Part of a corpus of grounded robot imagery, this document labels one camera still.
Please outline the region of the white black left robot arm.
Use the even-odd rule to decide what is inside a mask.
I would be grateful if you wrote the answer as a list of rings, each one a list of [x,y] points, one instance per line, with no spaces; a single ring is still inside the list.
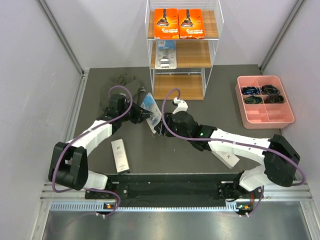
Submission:
[[[93,124],[79,136],[68,142],[58,142],[51,157],[48,180],[73,190],[96,189],[102,198],[109,198],[114,191],[108,177],[89,171],[88,156],[101,142],[111,137],[123,122],[140,124],[152,116],[152,112],[129,101],[122,94],[114,94]]]

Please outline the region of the blue razor blister pack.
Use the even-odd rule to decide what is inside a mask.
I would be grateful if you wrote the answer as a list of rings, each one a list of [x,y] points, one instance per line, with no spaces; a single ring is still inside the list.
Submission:
[[[140,104],[140,107],[144,110],[151,112],[151,116],[146,121],[152,133],[155,134],[155,127],[161,122],[162,113],[151,93],[148,93],[144,97],[142,103]]]
[[[173,70],[177,68],[175,40],[158,40],[155,45],[155,69]]]

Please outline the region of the white box with small print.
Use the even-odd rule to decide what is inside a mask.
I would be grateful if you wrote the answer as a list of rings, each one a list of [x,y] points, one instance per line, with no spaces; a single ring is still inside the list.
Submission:
[[[222,152],[222,151],[213,151],[212,154],[218,158],[226,167],[233,169],[240,159],[231,153]]]

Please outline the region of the slim white H' box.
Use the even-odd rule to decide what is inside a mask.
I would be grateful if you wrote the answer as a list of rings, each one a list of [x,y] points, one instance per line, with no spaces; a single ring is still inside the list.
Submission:
[[[111,142],[111,147],[117,173],[119,175],[128,174],[130,167],[124,141],[122,139],[114,140]]]

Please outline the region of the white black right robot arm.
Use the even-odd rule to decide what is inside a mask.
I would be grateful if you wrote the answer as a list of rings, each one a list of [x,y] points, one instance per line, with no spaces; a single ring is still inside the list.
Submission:
[[[300,155],[284,136],[254,138],[229,133],[197,123],[187,112],[185,101],[175,98],[173,104],[173,112],[160,109],[158,134],[185,140],[201,152],[224,152],[258,163],[252,169],[241,171],[234,179],[233,192],[237,197],[245,198],[255,189],[270,184],[294,186],[296,172],[300,170]]]

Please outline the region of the orange Gillette Fusion5 box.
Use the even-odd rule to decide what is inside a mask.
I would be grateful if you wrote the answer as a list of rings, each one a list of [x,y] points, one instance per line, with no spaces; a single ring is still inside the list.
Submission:
[[[178,9],[180,39],[204,39],[205,26],[202,10],[199,8]]]

